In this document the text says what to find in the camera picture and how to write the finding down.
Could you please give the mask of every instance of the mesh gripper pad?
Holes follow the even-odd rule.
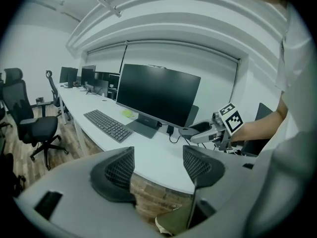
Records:
[[[198,147],[188,145],[183,146],[183,165],[196,189],[212,186],[225,172],[221,161],[204,154]]]
[[[90,173],[90,182],[94,190],[108,201],[136,204],[134,195],[130,193],[133,171],[134,147],[128,147],[95,165]]]

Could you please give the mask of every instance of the white desk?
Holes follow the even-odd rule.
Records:
[[[180,138],[177,144],[172,144],[166,134],[167,126],[163,126],[152,139],[134,132],[122,143],[117,143],[85,118],[84,114],[97,109],[124,125],[136,119],[137,114],[135,118],[129,119],[122,114],[124,108],[111,99],[100,95],[86,95],[86,92],[80,91],[83,88],[68,89],[60,85],[56,85],[59,99],[61,103],[64,102],[74,118],[77,136],[84,153],[87,153],[87,148],[82,130],[104,151],[134,146],[136,174],[166,188],[188,194],[194,193],[194,185],[183,166],[183,145],[187,144],[183,138]],[[63,108],[61,110],[66,124]],[[178,135],[176,129],[172,140],[176,141]],[[213,149],[213,144],[205,145]]]

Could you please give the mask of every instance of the headrest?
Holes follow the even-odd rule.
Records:
[[[50,70],[46,71],[46,77],[50,78],[52,76],[52,72]]]
[[[6,84],[12,84],[15,81],[20,81],[23,77],[23,73],[19,68],[4,69],[4,71]]]

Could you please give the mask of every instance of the monitor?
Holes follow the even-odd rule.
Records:
[[[105,97],[108,96],[108,81],[106,80],[96,80],[95,81],[95,93],[102,95],[104,94]]]
[[[112,88],[117,89],[119,85],[120,75],[117,74],[109,74],[109,85],[113,85]]]
[[[68,76],[67,76],[68,88],[72,88],[73,83],[76,82],[77,72],[78,72],[78,69],[76,68],[68,68]]]
[[[91,90],[95,86],[95,65],[84,66],[81,69],[81,85],[89,87]]]
[[[61,68],[60,76],[59,76],[60,83],[68,82],[68,73],[69,73],[70,69],[72,69],[72,68],[70,68],[70,67],[62,67]]]
[[[125,64],[116,101],[138,112],[137,122],[143,125],[157,130],[157,121],[160,121],[180,128],[186,124],[200,80],[200,77],[163,67]],[[148,130],[140,124],[138,127]]]

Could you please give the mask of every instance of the wooden floor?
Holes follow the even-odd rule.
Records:
[[[41,109],[34,108],[33,113],[35,117],[42,116]],[[53,105],[47,106],[46,116],[56,115],[56,107]],[[28,188],[49,172],[44,164],[44,154],[40,152],[35,156],[35,162],[32,162],[30,155],[36,147],[33,148],[31,144],[24,144],[20,141],[12,117],[8,115],[7,118],[13,128],[8,127],[5,131],[6,145],[4,153],[12,153],[14,155],[14,173],[26,177],[25,187]],[[55,140],[52,144],[64,146],[69,151],[69,154],[66,155],[63,151],[50,149],[49,164],[51,165],[51,170],[62,163],[85,157],[80,148],[73,122],[68,122],[64,125],[61,116],[59,116],[56,133],[61,136],[62,141]],[[102,152],[86,134],[84,136],[89,155]],[[157,215],[172,211],[184,204],[190,204],[192,201],[191,195],[167,189],[136,174],[131,179],[131,193],[137,199],[136,209],[139,214],[156,230],[155,217]]]

